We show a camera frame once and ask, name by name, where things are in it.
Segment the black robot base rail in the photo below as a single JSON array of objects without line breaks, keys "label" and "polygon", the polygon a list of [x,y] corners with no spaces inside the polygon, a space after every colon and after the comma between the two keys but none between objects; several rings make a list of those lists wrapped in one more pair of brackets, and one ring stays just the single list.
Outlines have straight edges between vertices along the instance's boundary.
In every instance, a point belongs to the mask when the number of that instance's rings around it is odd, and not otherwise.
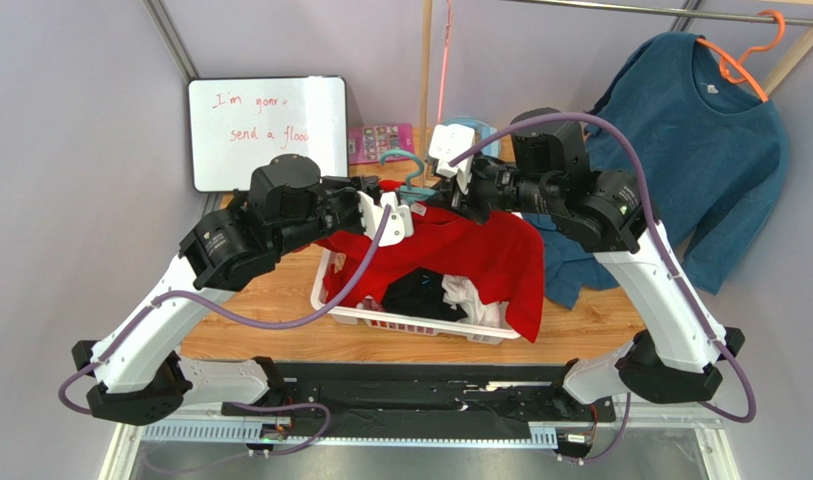
[{"label": "black robot base rail", "polygon": [[269,390],[251,401],[208,401],[223,418],[253,418],[289,439],[518,441],[540,422],[573,433],[616,427],[619,401],[554,399],[560,365],[276,361]]}]

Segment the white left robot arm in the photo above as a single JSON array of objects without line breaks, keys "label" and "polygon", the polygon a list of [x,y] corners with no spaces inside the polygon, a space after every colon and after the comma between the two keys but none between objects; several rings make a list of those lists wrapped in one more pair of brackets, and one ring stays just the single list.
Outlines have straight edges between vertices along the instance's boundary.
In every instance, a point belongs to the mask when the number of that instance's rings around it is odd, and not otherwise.
[{"label": "white left robot arm", "polygon": [[379,246],[397,207],[376,178],[325,176],[305,156],[256,168],[247,190],[184,237],[135,313],[106,338],[73,347],[78,376],[95,380],[79,412],[142,426],[194,405],[259,405],[280,383],[270,360],[194,360],[179,354],[181,341],[212,312],[240,322],[227,300],[290,253],[340,231]]}]

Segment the red t shirt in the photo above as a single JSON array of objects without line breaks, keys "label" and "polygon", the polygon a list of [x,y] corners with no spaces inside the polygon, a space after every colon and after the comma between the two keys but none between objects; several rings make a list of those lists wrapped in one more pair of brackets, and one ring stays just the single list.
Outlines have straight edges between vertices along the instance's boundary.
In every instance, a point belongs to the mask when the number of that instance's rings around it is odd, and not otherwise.
[{"label": "red t shirt", "polygon": [[380,301],[390,284],[424,268],[470,279],[482,302],[505,302],[507,324],[536,341],[542,322],[544,246],[534,227],[507,212],[494,211],[487,222],[477,224],[429,205],[412,220],[414,234],[380,247],[342,306],[354,307],[368,296]]}]

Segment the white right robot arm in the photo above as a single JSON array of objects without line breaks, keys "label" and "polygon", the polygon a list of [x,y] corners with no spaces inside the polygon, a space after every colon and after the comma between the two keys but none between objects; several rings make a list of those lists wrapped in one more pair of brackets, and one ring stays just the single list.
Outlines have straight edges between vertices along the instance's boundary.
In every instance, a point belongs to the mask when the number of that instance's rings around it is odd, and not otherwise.
[{"label": "white right robot arm", "polygon": [[644,329],[625,345],[571,360],[555,383],[558,397],[711,405],[723,381],[718,363],[735,366],[745,337],[717,322],[689,282],[623,133],[591,114],[550,111],[483,139],[467,126],[439,125],[429,153],[455,212],[475,221],[493,211],[548,215],[641,316]]}]

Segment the teal plastic hanger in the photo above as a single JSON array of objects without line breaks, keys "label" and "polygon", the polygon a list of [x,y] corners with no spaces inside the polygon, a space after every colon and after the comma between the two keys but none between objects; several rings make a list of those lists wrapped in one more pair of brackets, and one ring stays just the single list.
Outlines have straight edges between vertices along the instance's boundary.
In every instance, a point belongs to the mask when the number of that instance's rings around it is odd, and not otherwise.
[{"label": "teal plastic hanger", "polygon": [[416,186],[413,181],[423,176],[424,162],[414,153],[402,149],[390,149],[379,155],[379,164],[384,166],[388,159],[403,157],[412,161],[416,168],[405,177],[405,184],[397,188],[397,195],[401,204],[411,205],[416,202],[426,201],[433,197],[437,190],[427,187]]}]

